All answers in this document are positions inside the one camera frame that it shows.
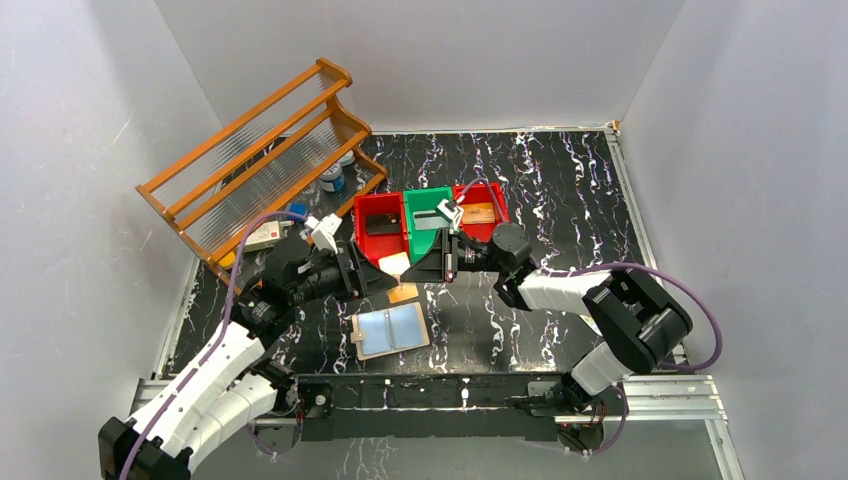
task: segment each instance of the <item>red plastic tray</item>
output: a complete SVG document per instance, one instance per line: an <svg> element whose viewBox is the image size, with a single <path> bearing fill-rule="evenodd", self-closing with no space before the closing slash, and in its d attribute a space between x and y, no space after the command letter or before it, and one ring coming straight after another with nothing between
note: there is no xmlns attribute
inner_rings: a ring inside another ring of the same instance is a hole
<svg viewBox="0 0 848 480"><path fill-rule="evenodd" d="M490 182L489 185L492 186L492 190L495 192L497 201L501 205L501 210L503 210L506 218L500 218L498 209L495 208L495 223L476 223L473 225L466 225L465 222L463 222L459 224L459 228L461 228L463 232L467 233L469 237L477 238L481 242L488 242L489 239L492 238L492 232L495 231L495 227L498 226L499 223L509 221L509 212L506 209L506 202L504 201L503 191L501 190L500 184ZM456 197L459 195L463 188L465 188L464 185L457 185L453 187L453 196ZM460 203L460 205L472 203L492 203L492 195L489 193L489 189L486 188L485 185L478 183L471 187L471 189L468 190L468 193L465 194L465 199L462 203Z"/></svg>
<svg viewBox="0 0 848 480"><path fill-rule="evenodd" d="M377 195L358 196L353 202L353 213L356 217L356 243L371 263L377 265L377 261L383 257L400 252L409 253L402 193L380 193ZM365 232L365 217L381 213L396 213L400 215L400 233L368 235Z"/></svg>

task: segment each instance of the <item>black item in red bin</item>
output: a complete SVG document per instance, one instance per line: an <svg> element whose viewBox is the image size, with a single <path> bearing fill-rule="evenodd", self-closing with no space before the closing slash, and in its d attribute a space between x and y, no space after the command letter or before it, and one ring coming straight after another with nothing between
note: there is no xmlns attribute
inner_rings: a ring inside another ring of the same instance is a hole
<svg viewBox="0 0 848 480"><path fill-rule="evenodd" d="M381 258L400 252L409 254L402 193L360 195L353 202L353 213L356 243L371 263L377 265ZM399 228L380 226L391 222L389 218L397 218Z"/></svg>
<svg viewBox="0 0 848 480"><path fill-rule="evenodd" d="M489 241L492 238L492 232L495 231L495 227L498 226L499 223L508 222L509 221L509 213L506 210L506 201L503 198L503 191L501 190L501 186L498 183L489 183L492 187L492 191L495 192L495 197L497 197L497 202L501 206L501 210L504 212L506 218L500 218L500 214L498 213L498 207L495 206L495 200L492 199L492 195L489 193L489 189L486 188L486 185L482 183L478 183L474 185L468 190L468 193L465 194L465 199L462 200L462 203L459 205L471 205L475 203L491 203L492 208L495 209L495 222L494 223L476 223L472 225L466 225L465 222L459 224L459 228L468 234L469 237L476 238L483 243ZM457 185L453 187L453 196L456 198L462 192L462 189L465 188L464 185Z"/></svg>

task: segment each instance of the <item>green plastic tray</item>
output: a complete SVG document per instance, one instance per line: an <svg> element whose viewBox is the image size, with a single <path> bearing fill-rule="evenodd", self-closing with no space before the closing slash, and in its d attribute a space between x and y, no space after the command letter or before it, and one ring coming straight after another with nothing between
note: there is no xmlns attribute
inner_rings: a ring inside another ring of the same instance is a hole
<svg viewBox="0 0 848 480"><path fill-rule="evenodd" d="M409 242L409 263L415 263L430 250L436 239L437 230L415 230L412 214L422 210L435 210L442 200L453 198L450 187L407 190L403 192L403 207L406 210L406 230Z"/></svg>

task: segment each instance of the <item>marble table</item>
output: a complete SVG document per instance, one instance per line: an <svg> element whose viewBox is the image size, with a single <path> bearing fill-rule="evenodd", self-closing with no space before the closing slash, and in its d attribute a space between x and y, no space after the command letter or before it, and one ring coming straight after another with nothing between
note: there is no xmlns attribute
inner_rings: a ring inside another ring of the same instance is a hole
<svg viewBox="0 0 848 480"><path fill-rule="evenodd" d="M485 175L503 188L508 213L522 225L534 256L551 268L612 261L643 262L609 146L602 131L375 135L363 150L385 165L378 192L465 184ZM364 184L360 170L348 184ZM324 213L332 202L313 188L303 197ZM348 215L340 238L352 235ZM289 232L287 242L300 242ZM262 268L263 254L248 260ZM460 274L453 284L419 285L431 345L360 362L351 316L387 308L385 294L340 304L304 305L269 354L299 373L427 374L554 372L573 366L599 341L580 317L507 308L491 291L494 274ZM220 322L226 286L204 267L164 377L178 373Z"/></svg>

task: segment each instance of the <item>plastic bin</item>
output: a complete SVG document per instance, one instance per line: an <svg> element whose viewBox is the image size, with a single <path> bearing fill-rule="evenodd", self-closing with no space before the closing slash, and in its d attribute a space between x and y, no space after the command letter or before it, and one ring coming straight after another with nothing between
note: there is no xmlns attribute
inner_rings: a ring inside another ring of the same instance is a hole
<svg viewBox="0 0 848 480"><path fill-rule="evenodd" d="M409 263L414 264L430 250L437 232L437 230L416 230L413 213L422 210L435 210L439 202L451 198L453 198L451 187L407 190L403 193L407 238L409 240Z"/></svg>
<svg viewBox="0 0 848 480"><path fill-rule="evenodd" d="M406 241L406 217L403 208L403 194L381 193L377 195L360 195L353 203L356 216L356 243L362 253L371 263L383 257L400 252L409 252ZM401 228L399 233L385 235L368 235L365 229L365 218L368 215L397 213L400 215Z"/></svg>
<svg viewBox="0 0 848 480"><path fill-rule="evenodd" d="M492 191L495 192L495 196L497 197L497 202L501 206L501 210L503 210L506 218L500 218L498 214L498 209L495 208L495 223L476 223L472 225L466 225L465 222L459 224L459 228L462 229L463 232L467 233L469 237L476 238L481 242L488 242L490 238L492 238L492 232L495 231L495 227L498 226L501 222L509 221L509 212L506 209L506 201L503 197L503 190L501 190L501 186L498 183L489 183L492 187ZM453 187L453 196L456 197L462 192L462 189L465 188L464 185L457 185ZM492 203L492 194L489 193L489 189L486 188L483 184L477 184L471 187L468 190L468 193L465 194L465 199L460 203L460 205L470 205L473 203Z"/></svg>

